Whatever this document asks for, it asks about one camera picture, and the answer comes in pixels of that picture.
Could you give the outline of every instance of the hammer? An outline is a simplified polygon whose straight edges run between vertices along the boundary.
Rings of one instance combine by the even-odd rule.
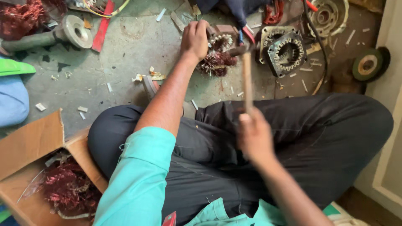
[[[246,114],[252,114],[252,87],[251,87],[251,51],[254,49],[254,45],[244,44],[242,46],[228,50],[231,57],[242,55],[243,68],[243,91],[244,91],[244,108]]]

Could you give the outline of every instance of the hand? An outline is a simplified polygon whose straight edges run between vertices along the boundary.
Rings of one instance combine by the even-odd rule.
[[[239,123],[239,146],[252,164],[255,167],[263,167],[272,161],[277,162],[271,126],[265,120],[261,111],[253,108],[251,116],[241,114]]]
[[[208,52],[207,27],[205,20],[192,21],[184,28],[180,52],[183,58],[198,63],[205,58]]]

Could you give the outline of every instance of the teal shirt sleeve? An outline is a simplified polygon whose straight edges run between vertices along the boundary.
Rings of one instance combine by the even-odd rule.
[[[109,186],[100,199],[94,225],[162,224],[166,175],[176,138],[158,127],[130,135]]]

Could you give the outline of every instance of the yellow wire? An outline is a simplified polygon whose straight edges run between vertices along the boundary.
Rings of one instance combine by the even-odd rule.
[[[116,11],[112,12],[111,14],[109,14],[110,16],[106,16],[106,15],[101,15],[97,12],[94,12],[86,3],[86,0],[83,0],[85,7],[93,14],[98,15],[98,16],[102,16],[102,17],[106,17],[106,18],[111,18],[112,16],[117,15],[119,12],[121,12],[124,7],[126,7],[126,5],[129,3],[130,0],[126,0]]]
[[[98,15],[98,16],[106,17],[106,18],[111,18],[111,17],[112,17],[112,16],[101,15],[101,14],[99,14],[99,13],[97,13],[97,12],[94,12],[94,11],[93,11],[91,8],[89,8],[89,6],[86,4],[86,0],[84,0],[83,2],[84,2],[85,7],[86,7],[91,13],[93,13],[93,14],[95,14],[95,15]]]

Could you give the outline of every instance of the teal shirt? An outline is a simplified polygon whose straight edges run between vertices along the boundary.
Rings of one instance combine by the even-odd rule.
[[[165,200],[166,175],[176,138],[169,131],[146,127],[127,138],[109,186],[100,199],[95,226],[160,226]],[[262,199],[253,218],[229,218],[222,198],[198,213],[186,226],[285,225],[279,210]]]

